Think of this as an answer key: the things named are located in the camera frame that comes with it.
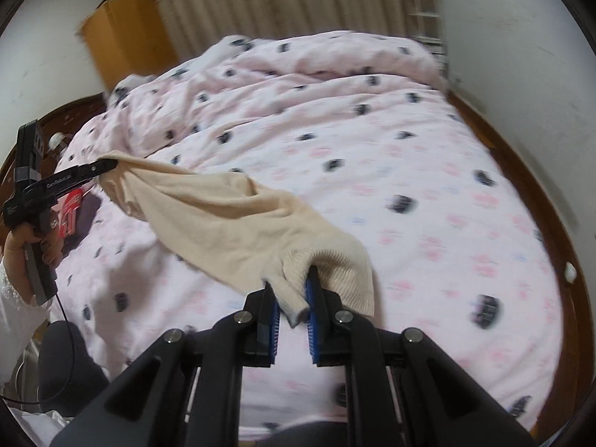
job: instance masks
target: black cable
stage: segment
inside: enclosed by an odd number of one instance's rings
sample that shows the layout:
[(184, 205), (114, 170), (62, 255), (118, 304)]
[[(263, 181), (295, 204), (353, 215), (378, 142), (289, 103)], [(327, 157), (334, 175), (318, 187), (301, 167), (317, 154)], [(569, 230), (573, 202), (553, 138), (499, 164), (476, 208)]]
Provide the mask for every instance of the black cable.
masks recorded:
[(52, 395), (50, 398), (44, 399), (41, 402), (22, 402), (20, 400), (14, 400), (12, 398), (7, 398), (5, 396), (0, 395), (0, 398), (2, 400), (5, 400), (6, 402), (11, 402), (11, 403), (19, 403), (21, 405), (41, 405), (42, 403), (46, 403), (46, 402), (49, 402), (50, 400), (54, 400), (59, 395), (63, 394), (66, 387), (69, 385), (70, 381), (72, 380), (73, 372), (75, 371), (75, 338), (73, 337), (72, 331), (70, 331), (69, 320), (66, 318), (66, 312), (64, 312), (64, 308), (62, 307), (62, 303), (60, 301), (60, 298), (58, 297), (58, 294), (56, 294), (56, 299), (58, 300), (58, 305), (60, 306), (60, 310), (62, 311), (62, 315), (64, 316), (64, 321), (66, 322), (66, 329), (69, 331), (70, 351), (72, 353), (72, 358), (70, 360), (70, 372), (69, 372), (69, 377), (66, 380), (66, 383), (64, 384), (64, 386), (62, 386), (62, 388), (60, 389), (60, 391), (58, 393)]

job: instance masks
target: cardboard box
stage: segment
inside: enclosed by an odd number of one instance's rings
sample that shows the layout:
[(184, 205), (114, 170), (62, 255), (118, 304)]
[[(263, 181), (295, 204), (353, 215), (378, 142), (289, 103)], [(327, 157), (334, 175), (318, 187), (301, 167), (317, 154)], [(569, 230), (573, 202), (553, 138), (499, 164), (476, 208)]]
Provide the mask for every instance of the cardboard box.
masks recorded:
[(109, 91), (130, 74), (159, 75), (180, 63), (157, 0), (107, 0), (80, 32)]

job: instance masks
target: bed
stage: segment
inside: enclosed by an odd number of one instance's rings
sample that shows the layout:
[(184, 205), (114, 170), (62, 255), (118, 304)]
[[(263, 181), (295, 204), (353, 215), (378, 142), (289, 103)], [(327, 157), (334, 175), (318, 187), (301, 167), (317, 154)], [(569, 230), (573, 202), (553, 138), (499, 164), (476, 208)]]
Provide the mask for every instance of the bed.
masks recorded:
[[(444, 91), (431, 55), (405, 38), (235, 35), (156, 79), (121, 83), (57, 169), (118, 149), (292, 192), (366, 246), (375, 324), (424, 330), (530, 430), (566, 343), (558, 272)], [(241, 295), (166, 250), (98, 187), (90, 194), (101, 206), (58, 287), (109, 378), (168, 328), (206, 329), (241, 309)], [(341, 370), (311, 364), (303, 325), (282, 321), (275, 367), (244, 372), (241, 439), (343, 418), (343, 382)]]

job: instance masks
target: person's arm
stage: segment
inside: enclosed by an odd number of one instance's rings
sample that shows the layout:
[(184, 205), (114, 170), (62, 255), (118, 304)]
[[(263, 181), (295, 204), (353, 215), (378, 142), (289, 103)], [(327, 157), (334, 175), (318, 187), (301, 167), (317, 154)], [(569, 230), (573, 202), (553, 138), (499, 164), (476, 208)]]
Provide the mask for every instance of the person's arm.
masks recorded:
[(27, 276), (23, 246), (42, 242), (44, 262), (56, 267), (62, 260), (62, 244), (57, 216), (52, 231), (37, 237), (33, 227), (24, 223), (8, 234), (0, 262), (0, 385), (10, 380), (19, 356), (35, 330), (48, 318), (48, 307), (35, 303)]

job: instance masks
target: wooden bed frame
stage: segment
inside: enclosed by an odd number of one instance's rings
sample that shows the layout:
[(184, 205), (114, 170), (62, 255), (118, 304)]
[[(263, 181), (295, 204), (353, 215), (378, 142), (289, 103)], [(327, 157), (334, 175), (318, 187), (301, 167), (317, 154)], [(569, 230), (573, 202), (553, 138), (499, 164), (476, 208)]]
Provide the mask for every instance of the wooden bed frame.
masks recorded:
[[(571, 418), (590, 391), (594, 369), (594, 333), (585, 280), (554, 207), (523, 161), (487, 121), (461, 98), (450, 94), (448, 100), (489, 148), (505, 176), (517, 188), (542, 233), (557, 275), (564, 340), (551, 393), (532, 432), (540, 444)], [(47, 140), (54, 133), (75, 134), (91, 117), (104, 111), (105, 103), (99, 94), (73, 101), (50, 112), (39, 120), (46, 139), (46, 149)], [(13, 148), (0, 169), (0, 204), (13, 192), (14, 155)], [(53, 155), (46, 155), (42, 162), (42, 176), (53, 173), (56, 164)], [(0, 244), (4, 244), (7, 233), (4, 222), (0, 221)], [(573, 285), (568, 284), (563, 276), (567, 262), (577, 269), (577, 279)]]

